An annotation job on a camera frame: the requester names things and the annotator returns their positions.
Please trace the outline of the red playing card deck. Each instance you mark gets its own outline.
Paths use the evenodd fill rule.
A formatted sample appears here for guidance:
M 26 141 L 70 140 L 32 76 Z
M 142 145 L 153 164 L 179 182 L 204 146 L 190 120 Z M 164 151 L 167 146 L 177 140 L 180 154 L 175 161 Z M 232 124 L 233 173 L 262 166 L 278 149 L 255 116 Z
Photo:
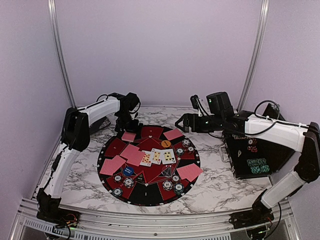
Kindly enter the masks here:
M 125 131 L 121 137 L 121 140 L 126 142 L 134 142 L 135 138 L 136 138 L 135 133 Z

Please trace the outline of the single red playing card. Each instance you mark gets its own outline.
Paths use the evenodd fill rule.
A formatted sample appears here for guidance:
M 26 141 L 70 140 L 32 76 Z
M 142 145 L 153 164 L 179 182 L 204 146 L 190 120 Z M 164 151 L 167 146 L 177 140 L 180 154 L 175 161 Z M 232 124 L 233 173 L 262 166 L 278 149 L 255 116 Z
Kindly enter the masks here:
M 99 171 L 100 174 L 102 175 L 109 175 L 112 176 L 118 169 L 120 168 L 119 166 L 119 161 L 116 159 L 106 159 Z

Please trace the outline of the red brown poker chip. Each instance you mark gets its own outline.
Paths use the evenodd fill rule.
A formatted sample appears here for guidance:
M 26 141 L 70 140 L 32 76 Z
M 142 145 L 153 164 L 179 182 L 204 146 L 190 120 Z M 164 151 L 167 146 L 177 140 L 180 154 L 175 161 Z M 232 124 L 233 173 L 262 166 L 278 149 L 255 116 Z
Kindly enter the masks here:
M 175 182 L 175 183 L 177 183 L 177 182 L 180 181 L 180 177 L 179 177 L 178 175 L 173 175 L 173 176 L 172 176 L 172 181 Z
M 193 146 L 189 146 L 188 148 L 187 148 L 187 152 L 188 153 L 193 153 L 195 151 L 195 148 L 193 147 Z
M 122 181 L 122 176 L 121 175 L 115 175 L 113 180 L 115 183 L 120 183 Z

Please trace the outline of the ten of hearts card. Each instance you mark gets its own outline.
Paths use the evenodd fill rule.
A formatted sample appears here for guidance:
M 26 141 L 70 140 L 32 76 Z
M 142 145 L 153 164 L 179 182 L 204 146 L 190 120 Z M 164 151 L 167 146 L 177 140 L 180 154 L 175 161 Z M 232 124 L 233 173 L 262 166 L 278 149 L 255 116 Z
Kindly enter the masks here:
M 152 165 L 152 159 L 153 159 L 154 153 L 152 151 L 146 151 L 146 150 L 143 150 L 142 152 L 144 153 L 144 156 L 139 165 L 150 167 Z

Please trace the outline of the five of hearts card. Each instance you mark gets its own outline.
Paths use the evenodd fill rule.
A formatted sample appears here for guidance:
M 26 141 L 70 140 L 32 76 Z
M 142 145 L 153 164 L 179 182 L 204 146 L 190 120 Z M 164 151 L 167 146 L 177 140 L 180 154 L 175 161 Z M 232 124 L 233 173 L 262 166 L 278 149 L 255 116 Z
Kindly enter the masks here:
M 162 163 L 163 158 L 164 158 L 163 151 L 161 149 L 152 148 L 151 152 L 153 155 L 153 157 L 151 159 L 151 163 L 156 164 L 156 165 L 160 165 Z

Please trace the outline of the orange big blind button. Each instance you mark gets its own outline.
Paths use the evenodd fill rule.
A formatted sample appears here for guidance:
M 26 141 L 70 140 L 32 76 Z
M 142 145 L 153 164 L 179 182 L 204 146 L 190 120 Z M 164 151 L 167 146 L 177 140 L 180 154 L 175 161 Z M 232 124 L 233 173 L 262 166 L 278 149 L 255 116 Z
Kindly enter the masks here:
M 161 142 L 161 146 L 163 147 L 163 148 L 165 148 L 165 149 L 167 149 L 167 148 L 170 148 L 171 147 L 171 142 L 169 141 L 169 140 L 163 140 L 162 142 Z

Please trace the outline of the blue small blind button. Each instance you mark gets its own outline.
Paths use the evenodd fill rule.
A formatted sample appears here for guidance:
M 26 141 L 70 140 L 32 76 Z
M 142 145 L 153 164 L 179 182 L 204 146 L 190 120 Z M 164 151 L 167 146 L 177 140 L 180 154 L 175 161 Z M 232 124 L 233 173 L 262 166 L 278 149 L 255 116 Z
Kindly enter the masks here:
M 135 176 L 135 171 L 132 167 L 126 166 L 123 171 L 122 171 L 124 176 L 130 177 L 130 176 Z

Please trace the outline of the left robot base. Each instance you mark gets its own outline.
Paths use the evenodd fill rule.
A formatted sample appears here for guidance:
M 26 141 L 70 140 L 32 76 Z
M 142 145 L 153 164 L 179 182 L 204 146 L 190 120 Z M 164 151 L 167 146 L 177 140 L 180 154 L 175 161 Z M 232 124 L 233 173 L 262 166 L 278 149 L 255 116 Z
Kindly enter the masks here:
M 59 227 L 78 225 L 80 213 L 60 208 L 61 198 L 52 198 L 51 195 L 45 193 L 43 188 L 40 188 L 36 200 L 38 203 L 36 217 L 38 219 L 57 224 Z

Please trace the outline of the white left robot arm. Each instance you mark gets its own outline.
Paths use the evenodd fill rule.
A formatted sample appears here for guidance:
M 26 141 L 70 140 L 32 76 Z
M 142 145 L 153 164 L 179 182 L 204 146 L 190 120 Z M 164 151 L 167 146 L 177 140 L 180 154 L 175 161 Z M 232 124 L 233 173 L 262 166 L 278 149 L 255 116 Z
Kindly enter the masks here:
M 111 93 L 106 98 L 79 108 L 70 108 L 63 121 L 60 153 L 53 164 L 47 183 L 41 187 L 37 200 L 60 199 L 62 189 L 72 164 L 90 143 L 90 126 L 97 121 L 114 114 L 116 119 L 115 131 L 118 133 L 134 133 L 140 124 L 132 118 L 135 108 L 139 108 L 141 101 L 135 93 L 122 95 Z

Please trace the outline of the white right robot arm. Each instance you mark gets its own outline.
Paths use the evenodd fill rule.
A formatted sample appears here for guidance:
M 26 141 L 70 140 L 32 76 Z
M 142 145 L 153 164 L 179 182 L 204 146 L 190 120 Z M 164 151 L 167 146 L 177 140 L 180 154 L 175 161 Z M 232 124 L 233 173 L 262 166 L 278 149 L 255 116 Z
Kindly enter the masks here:
M 279 171 L 299 153 L 296 166 L 253 203 L 247 219 L 258 224 L 267 216 L 267 209 L 297 192 L 304 184 L 320 175 L 320 127 L 317 123 L 286 121 L 279 106 L 266 100 L 264 114 L 256 111 L 235 111 L 226 92 L 206 97 L 206 111 L 197 95 L 190 100 L 196 113 L 185 113 L 175 126 L 183 132 L 222 133 L 234 176 L 238 179 L 265 177 Z

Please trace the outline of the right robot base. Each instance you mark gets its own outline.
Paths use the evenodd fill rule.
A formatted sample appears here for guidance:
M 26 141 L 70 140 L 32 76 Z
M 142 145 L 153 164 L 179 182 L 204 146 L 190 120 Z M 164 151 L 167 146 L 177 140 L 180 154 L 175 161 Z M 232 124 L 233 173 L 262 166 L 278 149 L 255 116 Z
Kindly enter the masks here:
M 248 228 L 247 235 L 250 238 L 265 237 L 273 225 L 275 219 L 272 211 L 268 208 L 253 207 L 251 210 L 234 212 L 230 215 L 228 222 L 234 229 Z

